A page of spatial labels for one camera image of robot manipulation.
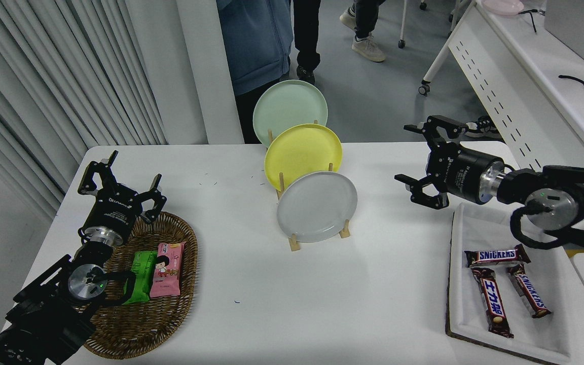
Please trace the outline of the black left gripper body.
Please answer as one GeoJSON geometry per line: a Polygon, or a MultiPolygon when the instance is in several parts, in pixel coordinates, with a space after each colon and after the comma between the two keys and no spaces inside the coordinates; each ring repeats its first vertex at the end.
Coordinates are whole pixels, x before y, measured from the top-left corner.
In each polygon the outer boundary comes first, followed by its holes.
{"type": "Polygon", "coordinates": [[[113,243],[127,243],[136,219],[142,212],[137,206],[137,195],[134,190],[99,190],[83,225],[84,236],[93,238],[95,234],[113,232],[113,243]]]}

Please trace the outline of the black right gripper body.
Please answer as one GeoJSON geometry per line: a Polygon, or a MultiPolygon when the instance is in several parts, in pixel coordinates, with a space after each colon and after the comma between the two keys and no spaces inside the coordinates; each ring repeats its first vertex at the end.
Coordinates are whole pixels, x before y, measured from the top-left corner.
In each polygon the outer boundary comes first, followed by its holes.
{"type": "Polygon", "coordinates": [[[487,203],[491,181],[500,173],[500,157],[448,142],[429,153],[426,172],[439,192],[474,203],[487,203]]]}

